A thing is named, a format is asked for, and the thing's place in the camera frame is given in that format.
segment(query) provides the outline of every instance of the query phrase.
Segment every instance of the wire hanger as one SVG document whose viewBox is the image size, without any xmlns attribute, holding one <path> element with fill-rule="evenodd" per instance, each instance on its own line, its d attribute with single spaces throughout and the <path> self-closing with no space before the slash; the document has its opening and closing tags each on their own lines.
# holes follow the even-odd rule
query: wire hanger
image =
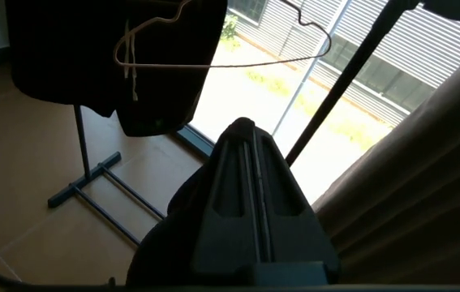
<svg viewBox="0 0 460 292">
<path fill-rule="evenodd" d="M 317 24 L 315 22 L 304 23 L 302 21 L 302 10 L 300 8 L 298 8 L 295 4 L 289 2 L 288 0 L 280 0 L 281 2 L 284 2 L 287 6 L 295 9 L 298 12 L 298 23 L 301 26 L 313 25 L 313 26 L 317 27 L 320 31 L 322 31 L 325 34 L 325 37 L 329 41 L 329 45 L 327 46 L 327 49 L 325 50 L 324 53 L 317 54 L 316 56 L 292 58 L 292 59 L 280 60 L 280 61 L 274 61 L 274 62 L 261 62 L 261 63 L 254 63 L 254 64 L 242 64 L 242 65 L 138 64 L 138 63 L 129 63 L 129 62 L 127 62 L 127 57 L 125 58 L 125 62 L 120 62 L 118 60 L 119 47 L 123 43 L 126 43 L 126 45 L 129 45 L 131 47 L 132 57 L 133 57 L 133 60 L 135 62 L 134 38 L 135 38 L 136 33 L 139 32 L 140 30 L 148 27 L 150 24 L 153 24 L 153 23 L 156 23 L 156 22 L 162 22 L 162 23 L 166 23 L 166 24 L 172 24 L 172 23 L 176 22 L 179 19 L 179 17 L 181 16 L 181 13 L 183 12 L 183 7 L 185 5 L 187 5 L 191 1 L 192 0 L 182 0 L 179 3 L 179 7 L 178 7 L 178 10 L 177 10 L 175 16 L 173 18 L 171 18 L 171 19 L 165 19 L 165 18 L 162 18 L 162 17 L 154 17 L 152 19 L 149 19 L 149 20 L 143 22 L 142 24 L 140 24 L 137 27 L 131 29 L 130 31 L 126 32 L 125 35 L 114 46 L 114 51 L 113 51 L 114 62 L 119 66 L 125 67 L 126 69 L 127 68 L 150 68 L 150 67 L 151 68 L 162 68 L 162 69 L 165 69 L 165 68 L 170 68 L 170 69 L 171 68 L 206 69 L 206 68 L 258 67 L 258 66 L 267 66 L 267 65 L 281 64 L 281 63 L 287 63 L 287 62 L 303 61 L 303 60 L 308 60 L 308 59 L 312 59 L 312 58 L 319 58 L 319 57 L 322 57 L 322 56 L 326 55 L 330 51 L 330 48 L 332 46 L 332 42 L 333 42 L 332 37 L 329 35 L 328 32 L 325 31 L 325 29 L 321 25 L 319 25 L 319 24 Z"/>
</svg>

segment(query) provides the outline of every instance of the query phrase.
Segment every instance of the clothing rack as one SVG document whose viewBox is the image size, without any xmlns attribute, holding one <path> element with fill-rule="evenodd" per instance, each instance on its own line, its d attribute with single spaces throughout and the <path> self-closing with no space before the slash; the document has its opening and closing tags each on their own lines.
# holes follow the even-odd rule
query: clothing rack
<svg viewBox="0 0 460 292">
<path fill-rule="evenodd" d="M 82 163 L 84 164 L 84 175 L 70 183 L 69 186 L 62 189 L 58 194 L 48 199 L 49 208 L 57 208 L 66 200 L 71 198 L 73 195 L 77 195 L 84 199 L 84 201 L 97 210 L 108 222 L 110 222 L 116 229 L 118 229 L 123 235 L 125 235 L 130 241 L 136 246 L 140 245 L 140 240 L 137 239 L 131 232 L 129 232 L 123 225 L 121 225 L 116 219 L 110 216 L 99 204 L 97 204 L 91 197 L 82 191 L 82 188 L 87 186 L 90 182 L 94 181 L 99 176 L 105 174 L 107 177 L 112 178 L 121 188 L 131 194 L 140 203 L 142 203 L 152 215 L 159 220 L 163 220 L 165 215 L 159 212 L 154 206 L 152 206 L 147 200 L 142 198 L 137 191 L 128 186 L 121 178 L 110 171 L 116 163 L 122 160 L 120 152 L 116 152 L 111 155 L 103 162 L 98 163 L 92 170 L 89 168 L 89 159 L 87 154 L 87 145 L 85 143 L 84 134 L 84 121 L 82 119 L 82 111 L 79 105 L 73 105 L 75 110 L 76 127 L 78 128 L 78 138 L 80 140 L 80 151 L 82 152 Z"/>
</svg>

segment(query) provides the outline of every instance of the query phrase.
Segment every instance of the gray curtain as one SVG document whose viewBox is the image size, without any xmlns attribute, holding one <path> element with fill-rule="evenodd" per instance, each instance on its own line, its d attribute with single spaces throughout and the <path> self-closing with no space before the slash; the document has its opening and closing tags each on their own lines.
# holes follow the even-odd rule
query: gray curtain
<svg viewBox="0 0 460 292">
<path fill-rule="evenodd" d="M 460 284 L 460 68 L 312 207 L 342 283 Z"/>
</svg>

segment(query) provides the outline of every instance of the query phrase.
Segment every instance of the window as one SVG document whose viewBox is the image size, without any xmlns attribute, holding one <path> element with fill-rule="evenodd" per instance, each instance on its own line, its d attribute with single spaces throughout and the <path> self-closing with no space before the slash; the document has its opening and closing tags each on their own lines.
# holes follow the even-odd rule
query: window
<svg viewBox="0 0 460 292">
<path fill-rule="evenodd" d="M 358 46 L 334 35 L 333 47 L 321 60 L 343 71 L 357 49 Z M 409 111 L 415 110 L 434 90 L 433 87 L 374 55 L 367 60 L 356 79 Z"/>
<path fill-rule="evenodd" d="M 228 7 L 249 19 L 259 22 L 266 0 L 228 0 Z"/>
</svg>

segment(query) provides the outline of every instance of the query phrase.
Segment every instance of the metal bar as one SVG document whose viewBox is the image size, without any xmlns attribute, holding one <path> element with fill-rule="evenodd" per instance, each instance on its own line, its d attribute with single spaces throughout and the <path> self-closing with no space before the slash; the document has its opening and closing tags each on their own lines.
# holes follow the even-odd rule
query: metal bar
<svg viewBox="0 0 460 292">
<path fill-rule="evenodd" d="M 293 165 L 294 161 L 303 151 L 307 143 L 309 143 L 321 123 L 325 120 L 327 115 L 329 115 L 330 111 L 336 105 L 340 97 L 342 97 L 350 83 L 352 83 L 354 77 L 356 77 L 365 62 L 383 40 L 383 37 L 389 33 L 404 11 L 416 8 L 417 4 L 419 4 L 418 0 L 390 0 L 386 4 L 383 11 L 372 25 L 372 29 L 365 37 L 365 40 L 356 50 L 356 53 L 352 56 L 352 59 L 336 80 L 329 94 L 321 103 L 314 116 L 312 116 L 311 121 L 305 127 L 302 135 L 300 135 L 287 155 L 286 162 L 289 166 Z"/>
<path fill-rule="evenodd" d="M 115 154 L 111 155 L 109 158 L 105 159 L 102 162 L 102 165 L 106 168 L 110 168 L 116 163 L 120 162 L 122 160 L 122 155 L 119 152 L 116 152 Z M 103 174 L 104 170 L 100 166 L 97 166 L 91 170 L 91 176 L 89 178 L 86 178 L 85 175 L 83 175 L 81 178 L 78 178 L 75 180 L 72 185 L 69 185 L 68 187 L 65 187 L 63 190 L 61 190 L 58 194 L 53 195 L 51 198 L 48 199 L 48 207 L 49 208 L 57 208 L 60 204 L 65 202 L 67 199 L 71 198 L 75 194 L 75 189 L 73 186 L 76 186 L 78 188 L 85 187 L 88 183 L 90 183 L 92 180 L 95 178 L 99 177 L 101 174 Z"/>
<path fill-rule="evenodd" d="M 336 32 L 337 26 L 342 21 L 342 18 L 345 15 L 345 12 L 347 11 L 347 9 L 349 8 L 349 5 L 350 5 L 351 2 L 352 2 L 352 0 L 342 0 L 342 2 L 340 3 L 340 6 L 337 8 L 337 12 L 334 14 L 333 18 L 329 22 L 329 25 L 327 26 L 327 29 L 329 30 L 329 35 L 330 36 L 332 36 L 332 37 L 334 36 L 334 33 Z M 324 53 L 325 49 L 327 48 L 328 43 L 329 43 L 329 40 L 327 40 L 327 38 L 324 37 L 324 39 L 322 41 L 320 41 L 318 43 L 318 45 L 316 45 L 316 48 L 315 48 L 316 54 L 315 55 L 319 55 L 319 54 Z M 294 91 L 293 96 L 291 97 L 291 99 L 289 101 L 289 104 L 287 104 L 287 107 L 284 110 L 284 113 L 282 114 L 282 117 L 278 120 L 278 123 L 275 126 L 275 129 L 273 130 L 272 135 L 275 135 L 277 133 L 278 129 L 280 128 L 280 125 L 282 124 L 282 122 L 286 118 L 286 115 L 289 112 L 291 106 L 293 106 L 294 102 L 296 101 L 296 97 L 298 97 L 300 92 L 302 92 L 303 86 L 305 85 L 305 81 L 307 81 L 309 79 L 309 77 L 311 77 L 312 70 L 314 69 L 314 67 L 316 66 L 318 61 L 320 61 L 320 58 L 312 59 L 312 63 L 307 67 L 307 70 L 305 71 L 305 74 L 303 75 L 302 80 L 300 80 L 300 83 L 299 83 L 298 87 Z"/>
<path fill-rule="evenodd" d="M 165 219 L 165 215 L 163 213 L 159 212 L 158 209 L 156 209 L 154 206 L 152 206 L 147 200 L 143 199 L 140 194 L 138 194 L 134 189 L 132 189 L 129 185 L 127 185 L 121 178 L 116 176 L 112 171 L 110 171 L 107 167 L 103 166 L 101 163 L 98 164 L 103 171 L 108 174 L 115 182 L 117 182 L 120 186 L 122 186 L 124 189 L 126 189 L 129 193 L 131 193 L 132 196 L 134 196 L 140 203 L 145 205 L 154 215 L 159 217 L 161 220 Z"/>
<path fill-rule="evenodd" d="M 90 204 L 93 208 L 95 208 L 107 221 L 109 221 L 114 227 L 116 227 L 118 230 L 120 230 L 123 235 L 127 236 L 136 246 L 140 245 L 140 241 L 132 235 L 129 230 L 125 229 L 116 219 L 114 219 L 112 216 L 110 216 L 102 207 L 100 207 L 99 204 L 97 204 L 95 201 L 93 201 L 91 198 L 89 198 L 88 195 L 86 195 L 82 190 L 80 190 L 78 187 L 73 186 L 71 184 L 71 187 L 73 187 L 74 191 L 76 194 L 78 194 L 82 199 L 84 199 L 88 204 Z"/>
<path fill-rule="evenodd" d="M 84 164 L 84 173 L 86 179 L 91 179 L 91 170 L 89 169 L 89 159 L 87 155 L 87 145 L 85 144 L 84 121 L 82 111 L 79 105 L 73 105 L 75 109 L 76 128 L 78 129 L 78 139 L 80 141 L 80 151 L 82 152 L 82 163 Z"/>
</svg>

